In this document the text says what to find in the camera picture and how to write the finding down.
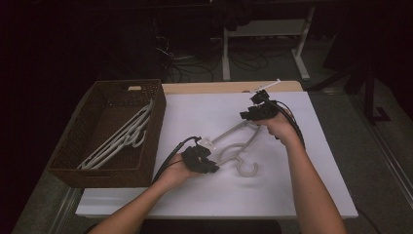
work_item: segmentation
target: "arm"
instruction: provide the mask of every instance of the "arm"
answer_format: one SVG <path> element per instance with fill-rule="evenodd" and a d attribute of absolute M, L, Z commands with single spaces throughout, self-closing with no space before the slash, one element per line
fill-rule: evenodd
<path fill-rule="evenodd" d="M 256 121 L 285 145 L 298 222 L 306 233 L 347 233 L 343 220 L 294 129 L 282 114 Z"/>
<path fill-rule="evenodd" d="M 99 223 L 89 233 L 135 233 L 143 219 L 164 194 L 182 184 L 187 178 L 198 175 L 186 169 L 183 162 L 179 162 L 181 159 L 181 155 L 176 154 L 170 160 L 170 166 L 154 184 Z"/>

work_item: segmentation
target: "wicker basket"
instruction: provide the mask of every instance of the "wicker basket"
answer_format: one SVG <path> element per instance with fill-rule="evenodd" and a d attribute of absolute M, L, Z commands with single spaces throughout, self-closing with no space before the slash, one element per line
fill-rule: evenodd
<path fill-rule="evenodd" d="M 97 170 L 76 169 L 150 99 L 154 107 L 140 146 L 125 146 Z M 95 82 L 79 103 L 48 171 L 71 187 L 149 186 L 166 105 L 160 80 Z"/>

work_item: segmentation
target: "white tabletop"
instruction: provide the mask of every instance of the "white tabletop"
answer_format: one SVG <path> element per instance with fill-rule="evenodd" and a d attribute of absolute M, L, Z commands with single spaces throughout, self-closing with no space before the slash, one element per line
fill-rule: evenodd
<path fill-rule="evenodd" d="M 252 105 L 252 94 L 167 95 L 167 110 L 158 147 L 155 172 L 175 146 L 187 137 L 214 139 L 241 123 L 240 112 Z M 305 92 L 270 93 L 270 99 L 287 104 L 303 133 L 309 156 L 343 218 L 357 211 L 331 154 L 316 112 Z M 209 159 L 216 161 L 223 147 L 246 142 L 253 128 L 242 128 L 216 144 Z M 193 143 L 182 147 L 182 151 Z M 243 169 L 259 165 L 254 177 L 240 176 L 236 161 L 215 174 L 189 179 L 166 194 L 150 212 L 153 218 L 295 218 L 291 181 L 284 146 L 265 128 L 241 154 Z M 76 214 L 110 215 L 144 188 L 89 188 Z"/>

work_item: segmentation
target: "forearm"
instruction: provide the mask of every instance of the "forearm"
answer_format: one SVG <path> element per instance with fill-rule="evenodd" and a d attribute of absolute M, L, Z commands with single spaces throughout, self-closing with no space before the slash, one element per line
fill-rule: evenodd
<path fill-rule="evenodd" d="M 298 137 L 285 145 L 301 231 L 346 233 L 343 220 Z"/>
<path fill-rule="evenodd" d="M 135 233 L 144 218 L 167 191 L 164 186 L 155 183 L 99 223 L 90 233 Z"/>

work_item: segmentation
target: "black cable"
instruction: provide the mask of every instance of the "black cable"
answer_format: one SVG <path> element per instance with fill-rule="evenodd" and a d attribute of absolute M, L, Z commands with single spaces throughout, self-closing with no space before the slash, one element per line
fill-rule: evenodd
<path fill-rule="evenodd" d="M 367 219 L 367 221 L 371 224 L 371 226 L 374 228 L 374 230 L 377 232 L 377 234 L 381 234 L 381 232 L 380 232 L 379 228 L 377 227 L 376 223 L 374 223 L 374 221 L 364 211 L 362 211 L 358 206 L 356 206 L 356 204 L 355 204 L 355 207 L 356 207 L 356 210 Z"/>
<path fill-rule="evenodd" d="M 169 167 L 169 161 L 170 159 L 178 152 L 178 150 L 180 148 L 182 148 L 182 146 L 189 140 L 193 139 L 194 141 L 198 141 L 201 138 L 200 137 L 196 137 L 196 136 L 191 136 L 186 138 L 185 140 L 183 140 L 182 142 L 180 142 L 178 145 L 176 145 L 176 147 L 172 150 L 172 152 L 170 153 L 170 155 L 168 156 L 168 158 L 164 161 L 164 163 L 161 165 L 161 167 L 159 168 L 158 172 L 155 174 L 153 180 L 152 180 L 152 184 L 154 182 L 156 182 L 156 180 L 158 180 L 159 176 L 161 175 L 161 173 L 164 172 L 164 170 Z"/>

